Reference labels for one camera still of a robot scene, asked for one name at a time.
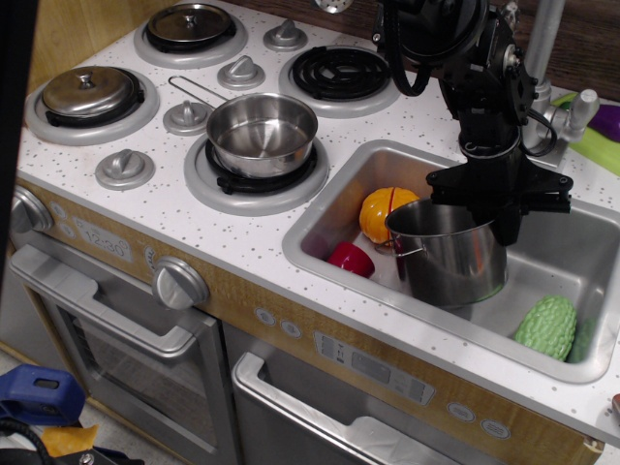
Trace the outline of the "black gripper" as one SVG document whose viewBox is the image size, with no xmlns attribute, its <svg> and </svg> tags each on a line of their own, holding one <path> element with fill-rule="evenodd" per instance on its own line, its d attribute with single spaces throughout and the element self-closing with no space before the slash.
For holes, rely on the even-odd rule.
<svg viewBox="0 0 620 465">
<path fill-rule="evenodd" d="M 465 163 L 426 176 L 431 198 L 495 218 L 492 229 L 501 245 L 518 240 L 522 216 L 532 211 L 571 211 L 573 180 L 532 162 L 518 139 L 495 146 L 462 140 L 459 148 Z"/>
</svg>

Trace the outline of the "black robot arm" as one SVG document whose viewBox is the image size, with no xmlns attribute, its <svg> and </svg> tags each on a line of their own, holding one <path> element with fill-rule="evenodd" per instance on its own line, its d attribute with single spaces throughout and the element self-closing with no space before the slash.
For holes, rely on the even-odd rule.
<svg viewBox="0 0 620 465">
<path fill-rule="evenodd" d="M 436 204 L 466 207 L 477 222 L 492 222 L 498 242 L 519 236 L 532 211 L 567 213 L 570 178 L 536 166 L 523 140 L 537 79 L 531 77 L 500 10 L 488 1 L 383 1 L 378 51 L 398 90 L 417 97 L 429 80 L 460 126 L 465 163 L 426 177 Z"/>
</svg>

